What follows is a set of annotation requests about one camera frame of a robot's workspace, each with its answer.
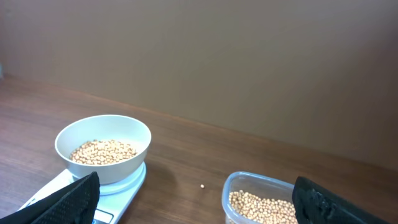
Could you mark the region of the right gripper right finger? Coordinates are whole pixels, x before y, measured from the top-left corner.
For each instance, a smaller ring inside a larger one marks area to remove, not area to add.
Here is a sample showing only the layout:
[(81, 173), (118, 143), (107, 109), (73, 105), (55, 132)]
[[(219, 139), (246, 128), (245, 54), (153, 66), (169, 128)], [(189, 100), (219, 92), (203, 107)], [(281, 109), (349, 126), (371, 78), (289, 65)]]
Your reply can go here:
[(298, 224), (388, 224), (305, 177), (292, 192)]

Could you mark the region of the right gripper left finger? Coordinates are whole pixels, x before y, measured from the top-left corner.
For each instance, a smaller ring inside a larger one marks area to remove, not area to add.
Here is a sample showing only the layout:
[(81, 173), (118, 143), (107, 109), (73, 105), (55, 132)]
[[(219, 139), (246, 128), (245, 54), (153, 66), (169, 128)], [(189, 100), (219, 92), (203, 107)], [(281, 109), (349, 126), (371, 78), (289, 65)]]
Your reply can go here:
[(96, 172), (1, 219), (1, 224), (92, 224), (100, 199)]

